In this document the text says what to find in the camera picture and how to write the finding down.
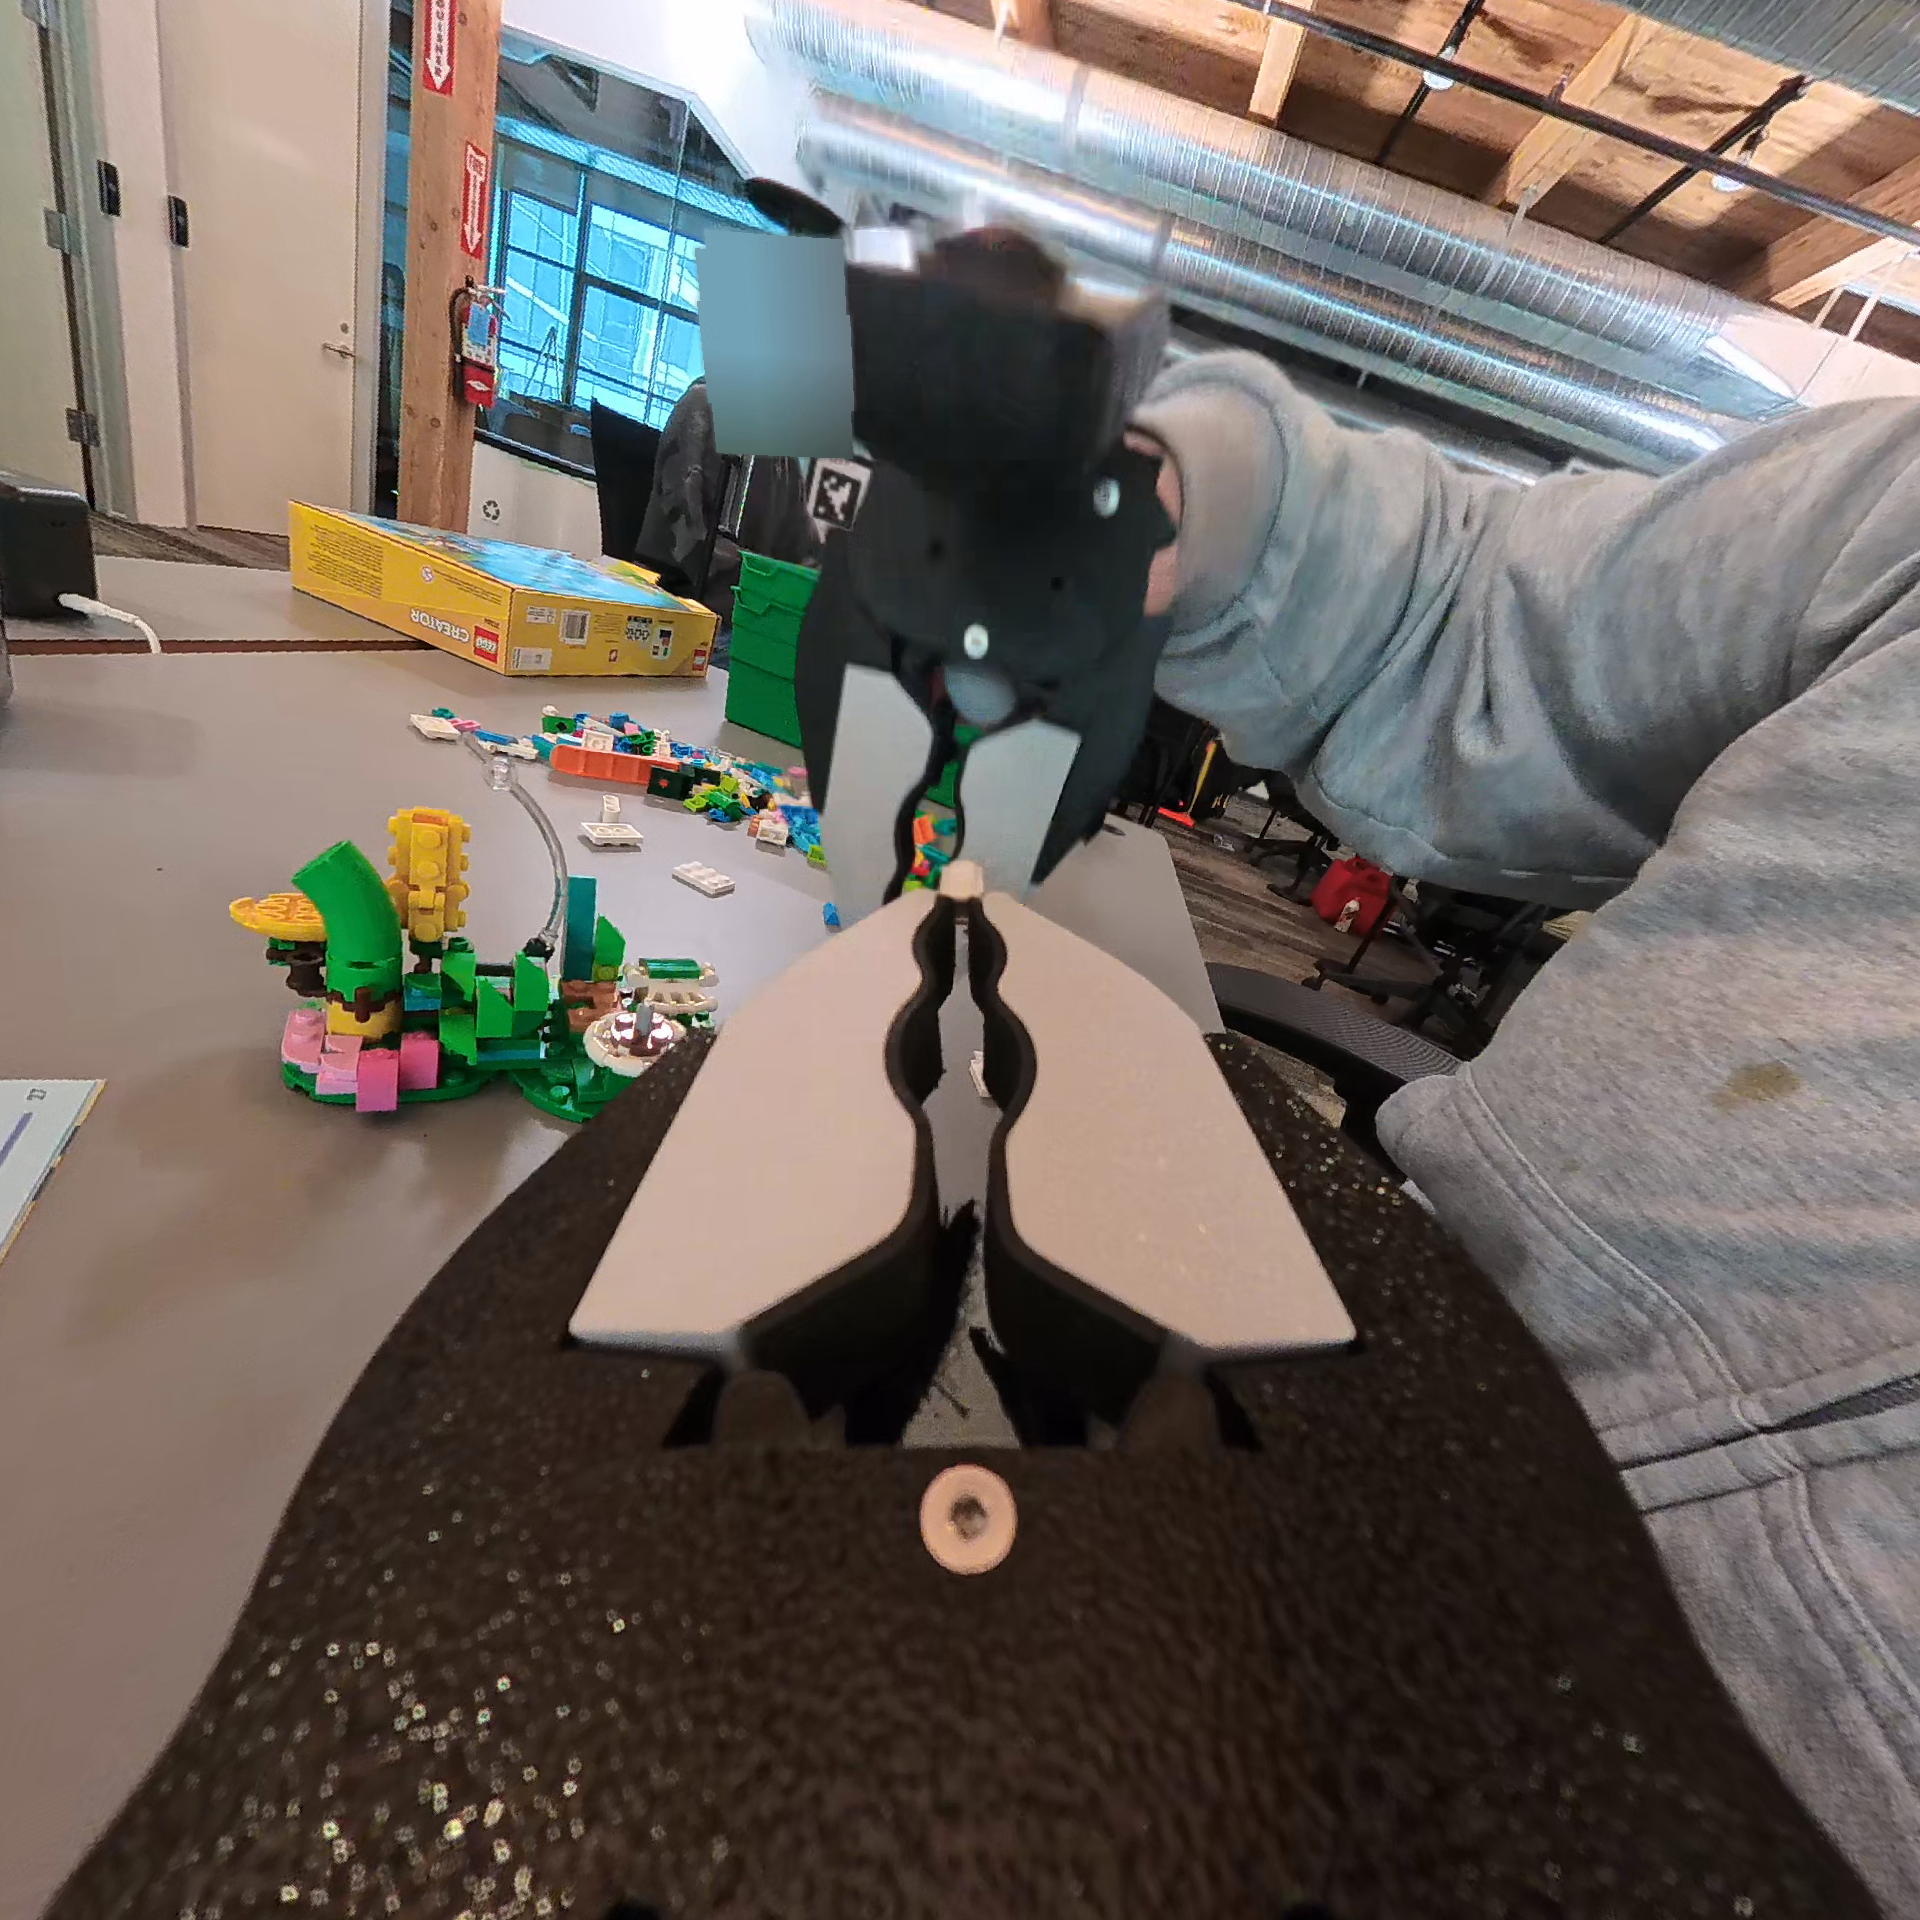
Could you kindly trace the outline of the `stack of green plastic bins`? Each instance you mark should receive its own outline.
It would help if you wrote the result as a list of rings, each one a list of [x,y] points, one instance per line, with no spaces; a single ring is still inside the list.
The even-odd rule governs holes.
[[[738,556],[731,590],[725,721],[797,748],[797,646],[820,572],[752,550]]]

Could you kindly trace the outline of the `pile of loose lego pieces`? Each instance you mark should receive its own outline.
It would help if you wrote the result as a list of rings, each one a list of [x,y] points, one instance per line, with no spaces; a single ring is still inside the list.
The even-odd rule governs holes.
[[[722,746],[702,746],[643,726],[628,716],[589,713],[540,713],[534,732],[503,732],[455,715],[452,709],[413,713],[408,728],[436,744],[461,743],[476,754],[540,769],[556,780],[581,782],[599,795],[593,820],[624,820],[624,796],[678,809],[724,828],[739,828],[770,851],[800,852],[812,867],[828,862],[823,818],[812,805],[804,769],[738,757]],[[645,788],[599,786],[556,776],[547,757],[556,743],[581,743],[597,750],[639,757],[676,757],[683,770],[654,774]]]

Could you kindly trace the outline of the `silver ventilation duct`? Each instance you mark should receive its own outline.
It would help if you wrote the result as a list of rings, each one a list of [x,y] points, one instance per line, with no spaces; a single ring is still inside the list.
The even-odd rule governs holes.
[[[1157,289],[1183,314],[1626,468],[1679,468],[1731,435],[1691,400],[1568,351],[834,95],[812,99],[795,157],[815,186],[847,188],[952,226],[1019,229],[1108,277]]]
[[[1446,320],[1674,375],[1762,421],[1865,399],[1860,343],[1217,109],[905,4],[748,4],[756,56],[1082,186],[1412,297]]]

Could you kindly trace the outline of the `green lego garden model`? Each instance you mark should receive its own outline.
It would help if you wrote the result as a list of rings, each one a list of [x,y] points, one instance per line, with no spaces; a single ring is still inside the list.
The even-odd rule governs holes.
[[[584,1125],[718,1012],[718,974],[691,959],[632,959],[574,875],[552,818],[519,779],[511,744],[464,732],[494,793],[532,820],[552,894],[540,928],[501,963],[468,924],[468,823],[411,807],[387,823],[380,872],[341,840],[287,891],[233,901],[295,1007],[281,1024],[289,1093],[359,1117],[454,1102],[510,1086],[541,1115]]]

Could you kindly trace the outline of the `white door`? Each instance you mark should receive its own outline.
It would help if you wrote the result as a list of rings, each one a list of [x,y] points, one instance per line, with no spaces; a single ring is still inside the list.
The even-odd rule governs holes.
[[[155,7],[188,520],[281,537],[354,492],[368,9]]]

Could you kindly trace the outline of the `black charger box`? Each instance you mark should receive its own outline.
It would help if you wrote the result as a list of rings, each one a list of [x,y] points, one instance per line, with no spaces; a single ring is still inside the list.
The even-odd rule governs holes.
[[[84,494],[2,468],[3,618],[53,618],[70,611],[66,598],[91,602],[96,596]]]

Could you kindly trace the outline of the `person's right forearm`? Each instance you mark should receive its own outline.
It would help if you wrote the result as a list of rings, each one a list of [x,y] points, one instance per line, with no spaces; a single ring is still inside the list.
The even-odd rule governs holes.
[[[1239,351],[1137,421],[1181,504],[1160,697],[1376,865],[1595,909],[1679,837],[1822,905],[1916,884],[1916,399],[1531,485]]]

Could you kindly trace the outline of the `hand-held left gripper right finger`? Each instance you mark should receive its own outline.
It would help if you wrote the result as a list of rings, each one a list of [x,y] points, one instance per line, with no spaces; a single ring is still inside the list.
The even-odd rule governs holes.
[[[1351,1347],[1337,1296],[1202,1029],[1012,896],[969,907],[1000,1104],[987,1312],[1019,1366],[1217,1366]]]

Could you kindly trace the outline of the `lego instruction booklet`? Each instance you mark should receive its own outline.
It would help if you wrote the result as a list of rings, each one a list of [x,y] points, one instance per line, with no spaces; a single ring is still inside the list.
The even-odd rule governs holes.
[[[103,1091],[101,1079],[2,1081],[2,1258]]]

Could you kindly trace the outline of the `wooden post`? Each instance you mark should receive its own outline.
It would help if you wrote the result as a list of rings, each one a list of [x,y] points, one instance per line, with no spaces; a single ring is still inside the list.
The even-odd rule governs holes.
[[[488,281],[501,2],[411,7],[395,517],[466,532],[473,404],[458,303]]]

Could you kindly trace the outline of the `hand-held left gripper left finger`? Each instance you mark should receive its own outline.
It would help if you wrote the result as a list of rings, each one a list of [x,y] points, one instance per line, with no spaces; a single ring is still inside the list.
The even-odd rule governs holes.
[[[933,1370],[958,1277],[926,1102],[952,901],[832,935],[710,1045],[568,1323],[720,1370]]]

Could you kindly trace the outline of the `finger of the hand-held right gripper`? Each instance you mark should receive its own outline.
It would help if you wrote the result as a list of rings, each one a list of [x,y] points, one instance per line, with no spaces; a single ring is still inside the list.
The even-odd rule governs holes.
[[[966,744],[955,780],[955,856],[990,893],[1027,896],[1082,739],[1044,718],[1023,718]]]
[[[847,664],[828,759],[828,878],[835,922],[852,928],[895,901],[913,865],[913,820],[936,732],[884,670]]]

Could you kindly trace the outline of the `glass window wall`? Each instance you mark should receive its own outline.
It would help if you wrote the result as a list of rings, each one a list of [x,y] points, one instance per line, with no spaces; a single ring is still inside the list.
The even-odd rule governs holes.
[[[589,470],[593,406],[663,427],[703,376],[699,249],[757,226],[742,186],[695,107],[501,36],[486,435]]]

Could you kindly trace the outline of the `black office chair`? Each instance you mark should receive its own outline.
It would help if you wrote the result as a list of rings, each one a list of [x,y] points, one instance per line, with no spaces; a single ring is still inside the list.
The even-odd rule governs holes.
[[[593,399],[587,406],[587,444],[599,553],[612,563],[636,564],[654,496],[660,428]]]

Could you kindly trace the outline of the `yellow lego box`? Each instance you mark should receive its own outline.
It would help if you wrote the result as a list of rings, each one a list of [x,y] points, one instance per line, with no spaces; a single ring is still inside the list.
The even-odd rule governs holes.
[[[287,504],[297,592],[515,681],[702,681],[716,616],[636,569]]]

